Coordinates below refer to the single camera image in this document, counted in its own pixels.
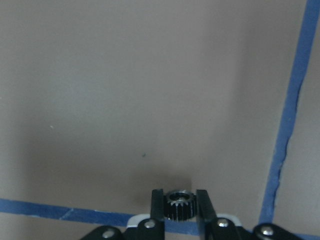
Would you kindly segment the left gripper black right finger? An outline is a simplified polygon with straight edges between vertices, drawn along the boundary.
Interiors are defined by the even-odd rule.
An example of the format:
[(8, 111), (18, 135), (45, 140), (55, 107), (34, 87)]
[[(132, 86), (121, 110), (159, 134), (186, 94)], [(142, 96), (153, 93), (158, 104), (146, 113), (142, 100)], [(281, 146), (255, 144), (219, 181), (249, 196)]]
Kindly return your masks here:
[(217, 219), (216, 211), (206, 190), (196, 190), (196, 223), (201, 240), (213, 240), (213, 222)]

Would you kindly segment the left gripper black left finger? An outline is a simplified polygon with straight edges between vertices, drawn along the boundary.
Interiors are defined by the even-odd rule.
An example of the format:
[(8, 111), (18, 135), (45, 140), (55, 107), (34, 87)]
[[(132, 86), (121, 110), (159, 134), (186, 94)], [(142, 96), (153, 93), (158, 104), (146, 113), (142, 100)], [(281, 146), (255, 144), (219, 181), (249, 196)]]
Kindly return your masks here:
[(165, 216), (164, 216), (164, 191), (163, 189), (154, 189), (151, 193), (150, 218), (154, 222), (152, 230), (153, 240), (165, 239)]

